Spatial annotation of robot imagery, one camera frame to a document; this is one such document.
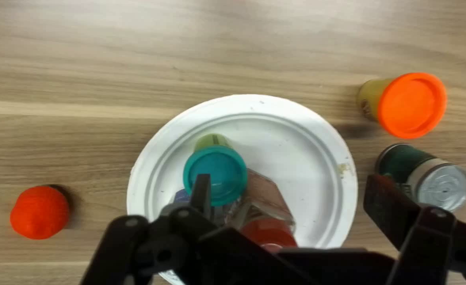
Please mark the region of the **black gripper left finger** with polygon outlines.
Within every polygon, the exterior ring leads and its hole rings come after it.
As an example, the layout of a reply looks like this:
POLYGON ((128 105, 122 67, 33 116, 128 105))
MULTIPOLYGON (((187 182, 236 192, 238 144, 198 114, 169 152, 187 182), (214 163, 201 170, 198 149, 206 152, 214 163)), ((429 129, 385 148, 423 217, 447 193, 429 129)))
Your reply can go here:
POLYGON ((228 285, 225 266, 199 250, 199 239, 215 230, 211 217, 211 178, 199 174, 190 201, 165 206, 157 220, 114 219, 79 285, 150 285, 163 271, 187 285, 228 285))

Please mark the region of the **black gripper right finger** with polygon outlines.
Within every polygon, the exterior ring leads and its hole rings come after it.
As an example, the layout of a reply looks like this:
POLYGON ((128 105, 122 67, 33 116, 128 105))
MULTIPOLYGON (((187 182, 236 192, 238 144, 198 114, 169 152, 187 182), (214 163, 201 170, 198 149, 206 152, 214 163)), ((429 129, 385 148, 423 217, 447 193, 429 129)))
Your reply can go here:
POLYGON ((387 285, 445 285, 450 271, 466 279, 466 224, 407 198, 393 179, 369 174, 363 209, 398 249, 387 285))

